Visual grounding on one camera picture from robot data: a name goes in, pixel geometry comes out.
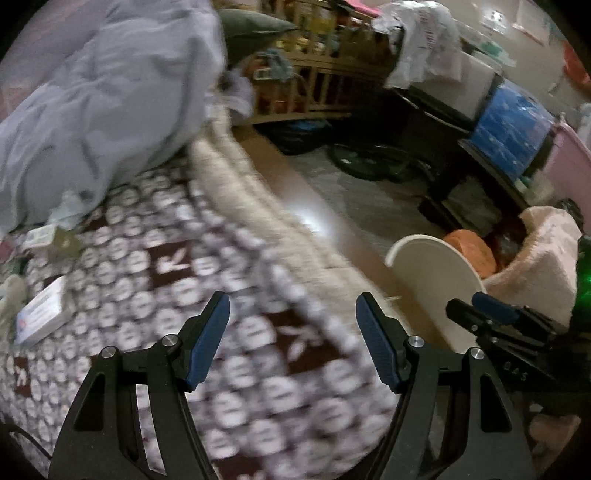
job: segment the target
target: beige blanket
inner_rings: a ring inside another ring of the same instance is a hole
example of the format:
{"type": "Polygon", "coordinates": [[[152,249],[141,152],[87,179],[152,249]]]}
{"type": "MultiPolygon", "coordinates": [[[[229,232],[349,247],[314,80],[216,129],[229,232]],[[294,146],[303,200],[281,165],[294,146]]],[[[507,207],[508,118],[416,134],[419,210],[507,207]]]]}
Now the beige blanket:
{"type": "Polygon", "coordinates": [[[411,331],[375,285],[285,210],[234,139],[223,107],[212,110],[212,120],[190,146],[190,159],[216,210],[272,245],[292,275],[352,331],[359,332],[355,298],[365,291],[374,295],[387,316],[411,331]]]}

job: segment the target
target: cable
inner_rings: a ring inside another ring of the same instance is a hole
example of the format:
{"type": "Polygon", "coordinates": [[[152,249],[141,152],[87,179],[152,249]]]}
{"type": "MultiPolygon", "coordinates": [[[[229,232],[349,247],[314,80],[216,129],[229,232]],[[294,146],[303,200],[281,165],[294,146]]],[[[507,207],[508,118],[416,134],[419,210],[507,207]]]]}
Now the cable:
{"type": "Polygon", "coordinates": [[[49,461],[51,461],[51,455],[49,455],[47,450],[45,450],[41,446],[41,444],[39,444],[39,442],[33,438],[33,436],[30,433],[25,432],[25,430],[20,428],[18,425],[8,425],[8,433],[12,433],[12,432],[15,432],[15,433],[18,433],[18,434],[24,436],[29,442],[31,442],[37,448],[37,450],[39,450],[45,456],[45,458],[47,458],[49,461]]]}

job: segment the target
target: metal screw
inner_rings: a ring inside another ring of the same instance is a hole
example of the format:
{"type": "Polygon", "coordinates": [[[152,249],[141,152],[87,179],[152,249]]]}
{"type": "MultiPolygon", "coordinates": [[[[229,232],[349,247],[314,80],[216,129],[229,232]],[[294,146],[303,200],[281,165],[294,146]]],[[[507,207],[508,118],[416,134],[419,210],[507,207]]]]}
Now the metal screw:
{"type": "Polygon", "coordinates": [[[169,333],[162,338],[162,344],[164,346],[174,346],[178,343],[178,335],[169,333]]]}
{"type": "Polygon", "coordinates": [[[117,349],[114,346],[106,346],[100,351],[100,355],[102,358],[111,358],[115,352],[117,352],[117,349]]]}
{"type": "Polygon", "coordinates": [[[423,345],[425,345],[425,340],[423,340],[418,335],[413,335],[412,337],[408,338],[408,344],[415,348],[421,348],[423,345]]]}
{"type": "Polygon", "coordinates": [[[476,360],[482,360],[484,358],[484,352],[477,347],[470,349],[470,355],[472,355],[476,360]]]}

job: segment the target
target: white cloth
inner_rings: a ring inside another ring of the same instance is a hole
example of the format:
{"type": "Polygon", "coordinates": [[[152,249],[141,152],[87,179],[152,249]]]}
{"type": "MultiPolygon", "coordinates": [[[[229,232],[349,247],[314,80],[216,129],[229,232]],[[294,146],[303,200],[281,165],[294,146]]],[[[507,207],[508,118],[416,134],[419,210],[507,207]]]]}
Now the white cloth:
{"type": "Polygon", "coordinates": [[[372,26],[389,35],[391,48],[404,26],[400,59],[386,79],[386,88],[406,89],[413,82],[435,78],[461,81],[460,33],[446,7],[437,2],[402,1],[383,5],[381,11],[372,26]]]}

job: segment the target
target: pink bin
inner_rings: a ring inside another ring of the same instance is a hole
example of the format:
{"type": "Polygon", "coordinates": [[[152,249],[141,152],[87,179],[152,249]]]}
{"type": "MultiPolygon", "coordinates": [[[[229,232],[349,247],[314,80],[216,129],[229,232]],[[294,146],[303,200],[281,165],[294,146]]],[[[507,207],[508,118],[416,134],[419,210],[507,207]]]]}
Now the pink bin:
{"type": "Polygon", "coordinates": [[[560,197],[577,202],[585,218],[585,234],[591,235],[591,152],[566,123],[555,129],[554,146],[543,173],[560,197]]]}

